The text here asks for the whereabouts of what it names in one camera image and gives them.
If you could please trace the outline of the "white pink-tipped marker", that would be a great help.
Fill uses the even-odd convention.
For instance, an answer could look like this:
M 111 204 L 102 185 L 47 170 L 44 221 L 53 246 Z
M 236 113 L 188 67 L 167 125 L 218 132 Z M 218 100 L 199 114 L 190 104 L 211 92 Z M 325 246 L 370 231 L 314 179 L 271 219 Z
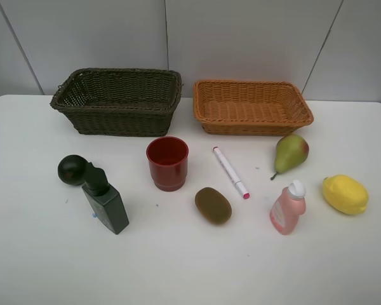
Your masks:
M 241 195 L 241 197 L 244 200 L 249 199 L 250 193 L 245 188 L 243 182 L 237 175 L 236 171 L 233 169 L 232 165 L 229 163 L 228 159 L 224 156 L 222 151 L 218 147 L 214 147 L 213 153 L 216 159 L 218 160 L 218 162 L 220 163 L 220 165 L 222 166 L 222 168 L 224 169 L 227 176 L 230 178 L 232 185 L 236 188 L 236 190 Z

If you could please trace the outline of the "green pear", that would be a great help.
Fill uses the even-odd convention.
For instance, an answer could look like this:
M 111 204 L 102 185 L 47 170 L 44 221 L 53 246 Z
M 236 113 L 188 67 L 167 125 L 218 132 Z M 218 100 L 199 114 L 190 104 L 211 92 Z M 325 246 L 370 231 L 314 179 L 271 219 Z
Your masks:
M 281 138 L 276 145 L 275 173 L 270 180 L 301 165 L 306 161 L 308 155 L 309 145 L 303 137 L 293 134 Z

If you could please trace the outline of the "pink lotion bottle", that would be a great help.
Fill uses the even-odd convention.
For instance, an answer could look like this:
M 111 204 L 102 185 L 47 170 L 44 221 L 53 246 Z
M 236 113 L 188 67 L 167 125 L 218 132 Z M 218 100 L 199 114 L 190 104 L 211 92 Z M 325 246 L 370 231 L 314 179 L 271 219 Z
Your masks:
M 283 188 L 269 214 L 279 233 L 289 235 L 295 229 L 299 217 L 306 211 L 305 195 L 305 187 L 299 180 Z

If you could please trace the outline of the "yellow lemon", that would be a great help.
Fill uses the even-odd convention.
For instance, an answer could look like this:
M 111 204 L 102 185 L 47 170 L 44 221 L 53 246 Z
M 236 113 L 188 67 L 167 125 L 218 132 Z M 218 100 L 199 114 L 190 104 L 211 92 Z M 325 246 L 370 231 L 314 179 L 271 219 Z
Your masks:
M 347 175 L 325 178 L 322 193 L 326 202 L 343 214 L 363 214 L 368 206 L 369 195 L 366 188 Z

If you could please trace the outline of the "red plastic cup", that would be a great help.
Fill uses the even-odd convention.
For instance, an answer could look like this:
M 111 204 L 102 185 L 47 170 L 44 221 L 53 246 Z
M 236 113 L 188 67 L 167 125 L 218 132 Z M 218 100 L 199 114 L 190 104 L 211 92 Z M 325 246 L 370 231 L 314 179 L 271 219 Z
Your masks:
M 186 181 L 189 148 L 177 137 L 159 137 L 146 149 L 150 176 L 157 188 L 172 192 Z

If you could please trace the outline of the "brown kiwi fruit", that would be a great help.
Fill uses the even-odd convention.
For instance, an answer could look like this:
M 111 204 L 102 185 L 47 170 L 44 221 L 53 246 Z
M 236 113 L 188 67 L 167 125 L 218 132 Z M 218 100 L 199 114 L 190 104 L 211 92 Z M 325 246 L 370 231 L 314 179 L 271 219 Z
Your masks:
M 225 224 L 232 215 L 228 199 L 212 187 L 204 187 L 195 195 L 195 206 L 211 224 Z

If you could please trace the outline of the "orange wicker basket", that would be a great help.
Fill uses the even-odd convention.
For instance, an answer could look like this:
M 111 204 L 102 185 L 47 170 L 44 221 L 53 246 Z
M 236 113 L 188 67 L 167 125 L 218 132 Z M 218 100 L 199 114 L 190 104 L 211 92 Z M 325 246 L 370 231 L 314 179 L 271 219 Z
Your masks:
M 214 135 L 285 136 L 314 121 L 301 92 L 284 81 L 197 81 L 193 112 Z

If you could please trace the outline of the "dark pump bottle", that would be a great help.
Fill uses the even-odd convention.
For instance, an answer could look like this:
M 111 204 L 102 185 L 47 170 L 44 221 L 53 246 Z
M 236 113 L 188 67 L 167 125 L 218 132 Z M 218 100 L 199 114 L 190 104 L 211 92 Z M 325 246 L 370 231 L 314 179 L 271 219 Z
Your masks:
M 97 219 L 118 235 L 130 224 L 120 193 L 109 184 L 104 170 L 92 162 L 86 164 L 83 179 L 83 193 Z

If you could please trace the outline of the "dark brown wicker basket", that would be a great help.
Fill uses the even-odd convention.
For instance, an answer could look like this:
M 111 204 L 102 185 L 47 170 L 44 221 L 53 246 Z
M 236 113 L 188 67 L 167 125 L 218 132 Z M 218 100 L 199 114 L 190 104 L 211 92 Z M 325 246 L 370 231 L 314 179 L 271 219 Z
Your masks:
M 178 72 L 86 68 L 74 71 L 50 106 L 84 135 L 162 137 L 182 94 Z

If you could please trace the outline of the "dark round fruit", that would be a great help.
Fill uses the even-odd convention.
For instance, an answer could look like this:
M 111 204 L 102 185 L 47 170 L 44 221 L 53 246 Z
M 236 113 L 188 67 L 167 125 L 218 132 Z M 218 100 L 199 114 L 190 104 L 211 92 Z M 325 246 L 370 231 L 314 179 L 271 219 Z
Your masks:
M 59 179 L 68 185 L 78 186 L 84 183 L 84 173 L 87 160 L 82 156 L 71 154 L 64 157 L 58 164 Z

